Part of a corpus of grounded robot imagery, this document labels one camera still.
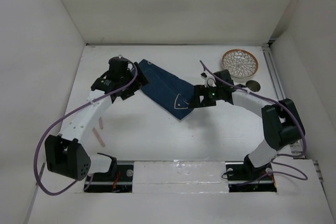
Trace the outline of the dark blue cloth placemat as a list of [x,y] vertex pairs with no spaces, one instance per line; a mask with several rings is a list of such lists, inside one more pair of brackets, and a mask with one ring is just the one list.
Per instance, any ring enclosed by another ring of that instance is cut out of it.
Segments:
[[176,75],[143,59],[139,67],[149,82],[141,91],[173,117],[183,120],[192,109],[189,103],[194,94],[194,86]]

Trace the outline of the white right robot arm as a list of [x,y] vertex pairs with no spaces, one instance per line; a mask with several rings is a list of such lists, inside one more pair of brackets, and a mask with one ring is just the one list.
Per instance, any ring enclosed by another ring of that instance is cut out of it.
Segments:
[[201,77],[204,84],[194,86],[189,108],[210,107],[218,101],[225,101],[252,112],[262,120],[262,142],[245,156],[241,168],[226,172],[226,176],[241,176],[245,184],[251,184],[273,174],[269,165],[281,156],[284,147],[302,140],[302,149],[307,149],[305,129],[292,100],[274,100],[250,91],[245,85],[235,85],[228,70],[215,73],[204,70]]

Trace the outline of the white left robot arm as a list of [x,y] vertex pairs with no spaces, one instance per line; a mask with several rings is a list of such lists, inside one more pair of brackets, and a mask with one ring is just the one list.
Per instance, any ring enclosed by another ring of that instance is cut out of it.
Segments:
[[92,130],[116,98],[126,100],[148,83],[137,62],[118,56],[109,60],[109,69],[90,87],[85,104],[56,136],[45,140],[47,168],[77,181],[99,173],[105,180],[117,175],[113,158],[106,154],[89,156],[84,149]]

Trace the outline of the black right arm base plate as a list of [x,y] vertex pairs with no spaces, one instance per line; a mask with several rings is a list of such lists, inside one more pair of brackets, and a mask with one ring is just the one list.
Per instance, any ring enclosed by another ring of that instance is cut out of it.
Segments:
[[230,193],[262,193],[277,191],[273,175],[267,175],[271,165],[258,168],[250,174],[244,162],[226,162],[222,179],[227,180]]

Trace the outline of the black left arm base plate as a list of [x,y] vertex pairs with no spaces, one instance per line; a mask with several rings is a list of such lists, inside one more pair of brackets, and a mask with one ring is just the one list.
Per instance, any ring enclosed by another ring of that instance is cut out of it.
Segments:
[[131,193],[134,162],[113,160],[107,172],[94,173],[85,180],[85,193]]

